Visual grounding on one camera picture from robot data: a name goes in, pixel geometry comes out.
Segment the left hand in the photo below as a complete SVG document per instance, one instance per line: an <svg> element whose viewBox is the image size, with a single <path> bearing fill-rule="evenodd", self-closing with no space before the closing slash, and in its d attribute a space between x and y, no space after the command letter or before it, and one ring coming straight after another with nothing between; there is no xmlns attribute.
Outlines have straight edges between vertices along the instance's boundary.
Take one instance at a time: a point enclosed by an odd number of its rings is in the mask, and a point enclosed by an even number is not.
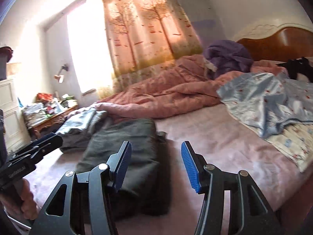
<svg viewBox="0 0 313 235"><path fill-rule="evenodd" d="M26 179L22 179L20 197L23 201L19 206L12 197L1 196L1 202L4 204L10 214L23 216L27 220L35 220L38 217L37 203L33 199L33 193L30 190L30 184Z"/></svg>

